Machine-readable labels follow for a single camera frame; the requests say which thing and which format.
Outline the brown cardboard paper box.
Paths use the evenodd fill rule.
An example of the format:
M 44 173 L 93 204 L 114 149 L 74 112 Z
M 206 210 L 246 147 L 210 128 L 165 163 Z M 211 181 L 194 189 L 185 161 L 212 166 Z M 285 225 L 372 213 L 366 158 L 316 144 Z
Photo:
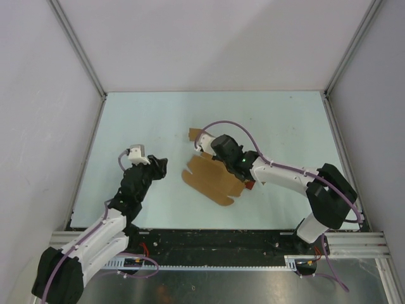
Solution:
M 182 171 L 182 180 L 220 206 L 230 206 L 241 196 L 246 184 L 229 173 L 225 165 L 206 152 L 197 152 Z

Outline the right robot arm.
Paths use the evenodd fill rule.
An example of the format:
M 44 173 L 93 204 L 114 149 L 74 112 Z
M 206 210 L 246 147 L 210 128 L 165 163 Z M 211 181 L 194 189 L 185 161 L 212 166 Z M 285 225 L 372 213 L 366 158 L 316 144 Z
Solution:
M 318 238 L 328 230 L 340 229 L 353 210 L 357 192 L 329 163 L 321 168 L 295 168 L 267 160 L 259 151 L 244 151 L 242 145 L 224 134 L 210 140 L 213 159 L 221 161 L 229 173 L 245 181 L 275 184 L 295 191 L 309 201 L 311 213 L 292 234 L 292 247 L 299 254 L 307 254 Z

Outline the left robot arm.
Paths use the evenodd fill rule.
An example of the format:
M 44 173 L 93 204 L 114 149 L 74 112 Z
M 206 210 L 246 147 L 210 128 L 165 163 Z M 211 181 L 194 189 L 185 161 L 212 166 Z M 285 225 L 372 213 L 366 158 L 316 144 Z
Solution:
M 48 247 L 40 256 L 31 293 L 43 303 L 77 303 L 93 276 L 113 257 L 133 253 L 140 238 L 132 222 L 154 181 L 165 178 L 168 159 L 138 157 L 123 173 L 115 196 L 104 213 L 69 243 Z

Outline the small red packet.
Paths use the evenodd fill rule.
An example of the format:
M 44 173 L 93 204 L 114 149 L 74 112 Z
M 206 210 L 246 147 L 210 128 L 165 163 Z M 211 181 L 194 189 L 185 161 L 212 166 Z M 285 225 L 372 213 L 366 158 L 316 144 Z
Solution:
M 254 180 L 249 180 L 249 181 L 246 181 L 244 184 L 245 184 L 245 188 L 247 189 L 247 190 L 252 190 L 253 189 L 253 187 L 254 187 L 254 185 L 255 185 L 255 181 Z

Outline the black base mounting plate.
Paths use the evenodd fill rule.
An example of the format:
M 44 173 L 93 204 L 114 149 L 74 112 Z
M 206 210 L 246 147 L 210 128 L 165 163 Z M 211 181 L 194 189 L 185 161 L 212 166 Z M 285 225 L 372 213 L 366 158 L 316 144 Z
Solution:
M 318 236 L 306 243 L 292 230 L 240 230 L 240 229 L 125 229 L 129 236 L 129 252 L 145 246 L 151 255 L 163 249 L 248 249 L 275 251 L 283 254 L 311 254 L 329 250 L 327 238 Z

